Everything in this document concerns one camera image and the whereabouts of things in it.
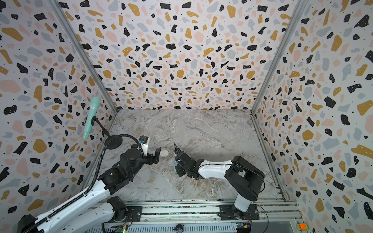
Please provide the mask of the white earbud charging case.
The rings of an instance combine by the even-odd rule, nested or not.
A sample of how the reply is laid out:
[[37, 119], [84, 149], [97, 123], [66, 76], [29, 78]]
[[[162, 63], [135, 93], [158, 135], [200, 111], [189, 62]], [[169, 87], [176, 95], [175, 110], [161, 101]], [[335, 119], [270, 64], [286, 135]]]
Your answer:
[[169, 152], [167, 150], [162, 150], [160, 152], [160, 157], [167, 157], [169, 155]]

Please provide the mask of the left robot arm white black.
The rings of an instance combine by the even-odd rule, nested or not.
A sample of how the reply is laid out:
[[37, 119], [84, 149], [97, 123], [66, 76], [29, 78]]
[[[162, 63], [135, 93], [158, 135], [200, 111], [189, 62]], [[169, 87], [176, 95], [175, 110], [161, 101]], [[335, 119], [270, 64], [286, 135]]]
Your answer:
[[120, 156], [120, 161], [100, 174], [104, 153], [100, 155], [92, 183], [63, 204], [37, 217], [24, 215], [17, 225], [18, 233], [81, 233], [96, 224], [120, 221], [139, 221], [141, 212], [132, 213], [114, 194], [134, 180], [135, 175], [147, 164], [157, 164], [161, 153], [158, 148], [148, 153], [148, 137], [139, 139], [131, 135], [117, 135], [113, 140], [128, 137], [135, 144]]

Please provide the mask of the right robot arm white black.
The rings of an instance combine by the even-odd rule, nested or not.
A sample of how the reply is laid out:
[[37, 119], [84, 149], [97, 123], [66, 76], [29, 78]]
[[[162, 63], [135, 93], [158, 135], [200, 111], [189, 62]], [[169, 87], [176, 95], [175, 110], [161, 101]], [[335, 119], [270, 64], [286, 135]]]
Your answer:
[[247, 219], [250, 205], [257, 201], [259, 194], [265, 189], [265, 175], [262, 171], [241, 156], [235, 156], [225, 162], [194, 160], [178, 147], [175, 148], [174, 154], [175, 170], [179, 177], [186, 175], [195, 180], [227, 180], [238, 194], [231, 210], [223, 210], [220, 216], [228, 219]]

